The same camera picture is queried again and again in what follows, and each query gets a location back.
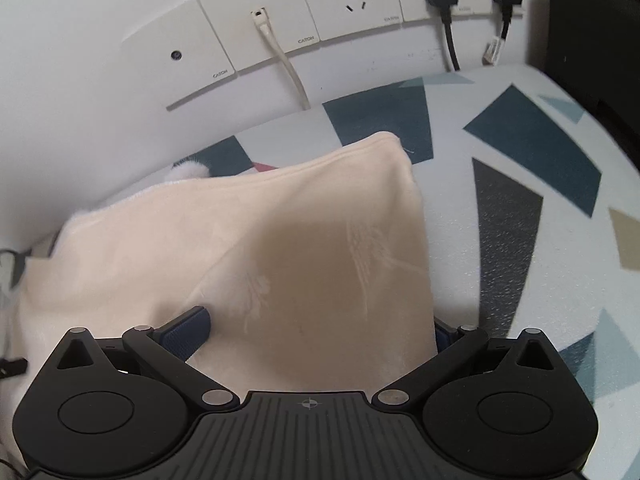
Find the cream fleece garment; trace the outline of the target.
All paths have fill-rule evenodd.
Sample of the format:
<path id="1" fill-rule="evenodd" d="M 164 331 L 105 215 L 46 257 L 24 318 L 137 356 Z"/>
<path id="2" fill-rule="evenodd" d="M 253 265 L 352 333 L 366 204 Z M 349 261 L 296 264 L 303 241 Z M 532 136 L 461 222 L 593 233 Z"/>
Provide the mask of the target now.
<path id="1" fill-rule="evenodd" d="M 397 136 L 297 166 L 163 183 L 67 221 L 18 285 L 11 350 L 117 337 L 192 307 L 193 366 L 252 390 L 376 393 L 436 352 L 422 196 Z"/>

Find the geometric patterned bed sheet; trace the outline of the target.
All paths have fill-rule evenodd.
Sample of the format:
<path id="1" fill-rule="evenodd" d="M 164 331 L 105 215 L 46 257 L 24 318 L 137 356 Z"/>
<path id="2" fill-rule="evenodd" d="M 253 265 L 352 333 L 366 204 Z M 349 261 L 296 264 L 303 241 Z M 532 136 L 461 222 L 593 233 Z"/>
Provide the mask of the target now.
<path id="1" fill-rule="evenodd" d="M 422 196 L 434 319 L 488 333 L 479 354 L 418 406 L 225 386 L 238 408 L 198 408 L 144 374 L 123 333 L 72 327 L 12 410 L 30 476 L 637 478 L 638 172 L 526 67 L 361 92 L 210 154 L 239 177 L 379 132 L 398 137 Z"/>

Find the white wall socket panel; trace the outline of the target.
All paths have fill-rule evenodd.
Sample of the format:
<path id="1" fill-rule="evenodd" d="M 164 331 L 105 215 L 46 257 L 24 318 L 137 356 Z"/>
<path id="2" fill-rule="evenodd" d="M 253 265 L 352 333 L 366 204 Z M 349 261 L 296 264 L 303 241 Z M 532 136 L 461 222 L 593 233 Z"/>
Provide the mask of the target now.
<path id="1" fill-rule="evenodd" d="M 452 13 L 497 8 L 495 0 L 459 0 Z M 426 0 L 189 0 L 133 32 L 122 53 L 171 107 L 280 53 L 436 14 Z"/>

